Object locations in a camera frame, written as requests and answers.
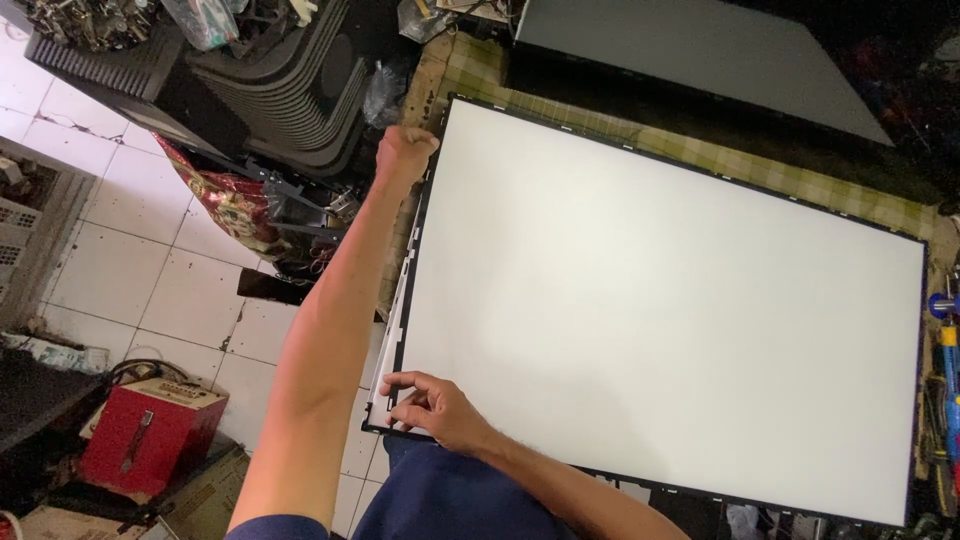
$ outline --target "green cutting mat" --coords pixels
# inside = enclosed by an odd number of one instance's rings
[[[440,95],[446,96],[453,91],[488,101],[559,123],[582,134],[599,136],[762,185],[922,239],[933,236],[934,207],[696,138],[509,90],[498,83],[502,63],[503,49],[499,45],[458,34],[440,85]]]

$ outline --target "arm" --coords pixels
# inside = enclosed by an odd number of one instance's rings
[[[494,430],[453,382],[417,371],[392,373],[383,381],[379,392],[384,396],[391,385],[417,388],[391,411],[392,422],[403,423],[400,430],[424,428],[444,448],[498,469],[578,534],[596,539],[689,540],[647,504]]]
[[[330,530],[396,213],[439,144],[423,130],[387,130],[367,200],[283,342],[259,445],[230,529],[260,516],[298,514]]]

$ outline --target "white tiled floor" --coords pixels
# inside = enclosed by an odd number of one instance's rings
[[[100,177],[43,296],[48,329],[108,349],[111,364],[162,358],[229,393],[220,430],[254,450],[296,310],[238,297],[236,285],[241,267],[272,268],[213,223],[146,130],[23,59],[26,36],[5,23],[0,136]],[[373,329],[365,387],[383,331]],[[367,395],[357,389],[338,486],[333,530],[344,536],[387,476],[379,438],[359,429]]]

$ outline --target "fist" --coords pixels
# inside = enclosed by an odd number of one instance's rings
[[[390,395],[391,386],[416,388],[390,411],[390,425],[401,422],[400,431],[423,428],[447,450],[472,456],[488,449],[501,436],[450,380],[404,371],[385,375],[383,381],[381,396]]]
[[[440,141],[420,128],[387,128],[376,151],[377,181],[405,196],[439,147]]]

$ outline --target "red box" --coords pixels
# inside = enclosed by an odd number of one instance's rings
[[[146,503],[204,462],[227,398],[164,379],[110,392],[80,463],[85,482]]]

